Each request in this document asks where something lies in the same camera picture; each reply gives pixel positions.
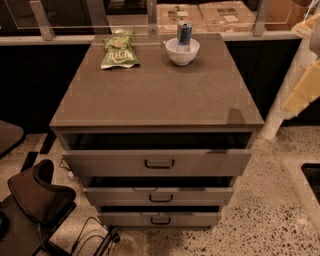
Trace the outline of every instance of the black chair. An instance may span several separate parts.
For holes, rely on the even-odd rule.
[[[69,255],[49,243],[52,232],[44,240],[41,237],[41,229],[45,234],[48,230],[56,230],[76,207],[73,202],[76,193],[72,188],[51,184],[53,171],[52,161],[42,160],[11,177],[8,186],[21,211],[37,225],[42,249],[50,255]]]
[[[0,159],[20,145],[24,138],[25,133],[21,127],[0,120]]]

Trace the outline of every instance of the glass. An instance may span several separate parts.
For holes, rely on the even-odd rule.
[[[297,23],[314,14],[318,2],[312,0],[272,0],[266,19],[266,30],[291,30]]]
[[[181,19],[191,21],[192,33],[251,33],[259,6],[266,0],[41,0],[49,26],[55,33],[83,31],[85,34],[113,33],[132,29],[148,34],[176,33]],[[312,0],[271,0],[265,31],[291,30],[305,18]],[[5,0],[19,30],[38,29],[29,0]]]

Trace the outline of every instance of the snack bag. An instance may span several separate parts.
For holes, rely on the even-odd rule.
[[[114,33],[111,38],[104,39],[105,56],[101,63],[101,69],[111,67],[130,68],[135,64],[139,64],[139,60],[131,48],[133,31],[122,30]]]

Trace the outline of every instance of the drawer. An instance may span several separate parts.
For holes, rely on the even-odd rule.
[[[241,176],[249,149],[68,150],[63,158],[76,176]]]
[[[130,209],[132,209],[132,207],[119,208],[123,208],[123,210],[112,211],[112,209],[110,209],[110,211],[106,211],[105,207],[103,207],[101,209],[102,211],[98,213],[98,218],[106,226],[116,226],[120,228],[211,228],[217,225],[221,219],[221,213],[218,212],[218,207],[173,207],[172,209],[170,207],[134,207],[135,211],[131,212]]]
[[[232,188],[85,188],[94,206],[226,205]]]

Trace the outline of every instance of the speckled floor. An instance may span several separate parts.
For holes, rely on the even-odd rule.
[[[211,230],[119,231],[113,256],[242,256],[320,255],[320,207],[301,165],[320,163],[320,127],[282,127],[276,138],[258,138],[252,158],[234,186],[234,195]],[[28,151],[39,151],[45,135],[28,135],[22,145],[0,160],[0,200],[8,194],[7,179],[20,171]],[[88,217],[96,216],[82,185],[59,167],[61,147],[56,141],[48,155],[55,164],[54,183],[77,191],[77,208],[52,240],[71,251]],[[74,255],[93,255],[106,231],[89,221]]]

